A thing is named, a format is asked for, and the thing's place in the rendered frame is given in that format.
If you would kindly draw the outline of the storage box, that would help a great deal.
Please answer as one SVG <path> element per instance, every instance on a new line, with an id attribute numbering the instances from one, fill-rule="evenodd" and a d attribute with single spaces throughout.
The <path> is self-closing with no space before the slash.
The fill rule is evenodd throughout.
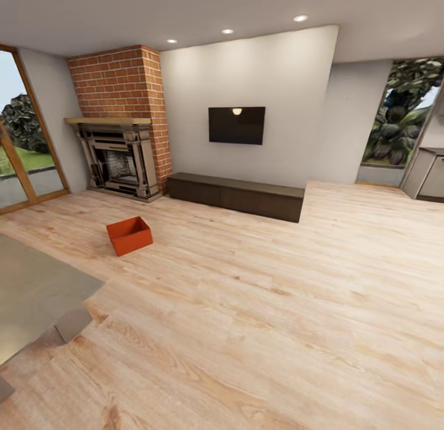
<path id="1" fill-rule="evenodd" d="M 151 230 L 140 216 L 114 223 L 106 228 L 117 256 L 153 243 Z"/>

